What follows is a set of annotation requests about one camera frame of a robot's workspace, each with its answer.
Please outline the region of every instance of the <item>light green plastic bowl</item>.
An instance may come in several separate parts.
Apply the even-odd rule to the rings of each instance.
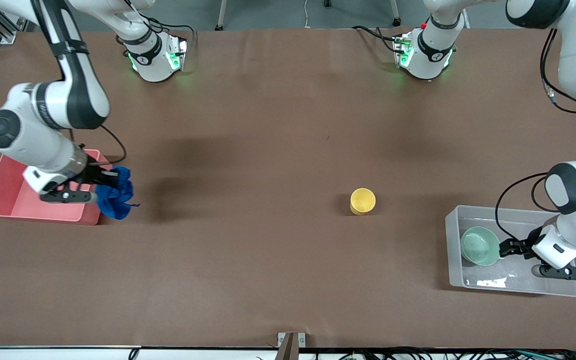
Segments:
[[[499,238],[485,227],[471,227],[461,237],[461,255],[475,265],[489,267],[499,260]]]

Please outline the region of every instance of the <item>pink bin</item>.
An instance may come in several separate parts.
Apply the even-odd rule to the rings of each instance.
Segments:
[[[98,162],[106,158],[99,150],[86,150]],[[0,218],[39,223],[96,225],[99,207],[96,203],[47,203],[28,186],[23,172],[26,166],[4,155],[0,158]],[[91,185],[81,186],[90,191]]]

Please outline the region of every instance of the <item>brown tabletop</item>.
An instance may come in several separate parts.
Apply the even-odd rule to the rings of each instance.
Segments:
[[[156,84],[111,32],[84,38],[141,207],[93,227],[0,219],[0,345],[576,348],[576,298],[448,283],[448,212],[576,160],[576,115],[540,82],[546,32],[465,30],[432,82],[355,30],[202,32],[188,72]],[[40,34],[0,49],[0,105],[58,77]],[[348,209],[359,187],[368,216]]]

